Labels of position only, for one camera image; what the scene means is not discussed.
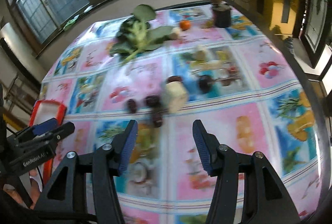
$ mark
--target table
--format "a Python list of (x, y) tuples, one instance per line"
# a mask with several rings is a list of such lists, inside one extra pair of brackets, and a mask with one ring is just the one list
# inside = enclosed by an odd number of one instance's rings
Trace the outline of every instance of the table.
[[(68, 151), (93, 152), (135, 119), (137, 143), (127, 172), (115, 179), (126, 223), (204, 223), (215, 178), (203, 170), (192, 137), (192, 123), (200, 119), (208, 133), (235, 151), (263, 152), (282, 178), (300, 217), (313, 212), (321, 191), (328, 188), (330, 155), (312, 88), (280, 43), (278, 48), (292, 67), (276, 48), (278, 41), (270, 37), (272, 44), (237, 9), (232, 8), (231, 15), (230, 28), (203, 29), (212, 16), (210, 5), (158, 11), (152, 27), (176, 26), (186, 18), (191, 29), (182, 32), (180, 40), (167, 41), (126, 65), (121, 65), (118, 55), (110, 56), (109, 50), (127, 17), (94, 23), (80, 34), (42, 82), (40, 98), (67, 105), (65, 121), (76, 127), (58, 145), (53, 169)], [(219, 60), (222, 68), (201, 67), (193, 58), (198, 44), (207, 48), (208, 62)], [(219, 81), (202, 94), (195, 74)], [(177, 114), (165, 114), (162, 127), (154, 129), (151, 110), (143, 100), (159, 95), (171, 75), (183, 78), (189, 101)], [(126, 110), (131, 98), (139, 107), (134, 115)], [(243, 206), (243, 179), (239, 174), (237, 219)], [(89, 177), (87, 202), (93, 213)]]

